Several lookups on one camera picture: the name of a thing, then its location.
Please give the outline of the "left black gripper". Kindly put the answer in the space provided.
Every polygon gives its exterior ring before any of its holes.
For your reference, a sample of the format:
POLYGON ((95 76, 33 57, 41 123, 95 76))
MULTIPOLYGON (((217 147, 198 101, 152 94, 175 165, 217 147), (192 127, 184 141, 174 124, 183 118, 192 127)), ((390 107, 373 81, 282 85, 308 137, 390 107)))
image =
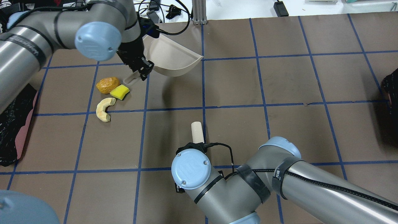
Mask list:
POLYGON ((139 72, 142 81, 148 78, 155 65, 145 57, 143 37, 149 35, 153 38, 159 38, 160 32, 157 29, 158 26, 151 19, 138 17, 122 33, 118 56, 133 72, 139 72))

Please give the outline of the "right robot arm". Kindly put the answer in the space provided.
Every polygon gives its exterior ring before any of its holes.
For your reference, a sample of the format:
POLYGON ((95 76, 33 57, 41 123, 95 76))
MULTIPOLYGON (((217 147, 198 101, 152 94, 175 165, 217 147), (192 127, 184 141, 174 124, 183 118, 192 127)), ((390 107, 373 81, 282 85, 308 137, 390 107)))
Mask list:
POLYGON ((175 184, 213 224, 259 224, 256 209, 274 192, 325 224, 396 224, 397 204, 301 159, 287 139, 273 137, 223 177, 205 154, 210 144, 188 143, 171 165, 175 184))

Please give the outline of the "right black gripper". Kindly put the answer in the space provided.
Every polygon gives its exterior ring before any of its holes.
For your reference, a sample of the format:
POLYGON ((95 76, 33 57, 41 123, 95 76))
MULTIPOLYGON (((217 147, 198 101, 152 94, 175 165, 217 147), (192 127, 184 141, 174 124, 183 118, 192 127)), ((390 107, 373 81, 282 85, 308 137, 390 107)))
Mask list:
POLYGON ((174 185, 175 185, 176 193, 178 193, 178 194, 184 194, 185 193, 185 189, 184 188, 180 187, 177 183, 174 183, 174 185))

